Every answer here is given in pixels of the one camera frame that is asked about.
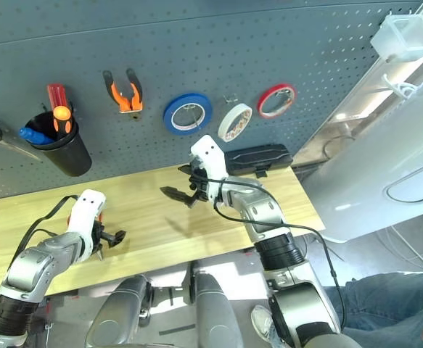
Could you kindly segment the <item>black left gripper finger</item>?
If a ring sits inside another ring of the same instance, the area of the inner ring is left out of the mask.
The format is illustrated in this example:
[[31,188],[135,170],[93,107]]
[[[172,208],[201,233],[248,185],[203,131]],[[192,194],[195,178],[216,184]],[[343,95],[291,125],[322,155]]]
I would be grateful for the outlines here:
[[117,246],[119,243],[121,243],[124,240],[125,236],[126,236],[125,231],[118,231],[114,235],[106,233],[106,232],[101,232],[101,239],[107,242],[108,247]]

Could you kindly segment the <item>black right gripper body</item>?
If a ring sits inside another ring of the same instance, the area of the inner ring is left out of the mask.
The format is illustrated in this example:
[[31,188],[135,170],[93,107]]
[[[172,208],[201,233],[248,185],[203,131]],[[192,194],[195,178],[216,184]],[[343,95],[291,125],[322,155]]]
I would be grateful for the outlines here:
[[190,162],[190,189],[194,190],[192,201],[207,202],[208,198],[208,175],[202,162],[198,159],[193,159]]

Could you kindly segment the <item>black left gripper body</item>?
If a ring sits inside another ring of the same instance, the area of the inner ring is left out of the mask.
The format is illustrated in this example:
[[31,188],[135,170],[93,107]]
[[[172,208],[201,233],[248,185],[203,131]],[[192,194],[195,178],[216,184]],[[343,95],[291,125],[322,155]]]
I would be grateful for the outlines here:
[[98,220],[94,221],[91,237],[93,241],[93,247],[92,247],[92,254],[100,254],[102,251],[102,233],[104,232],[104,226],[102,223]]

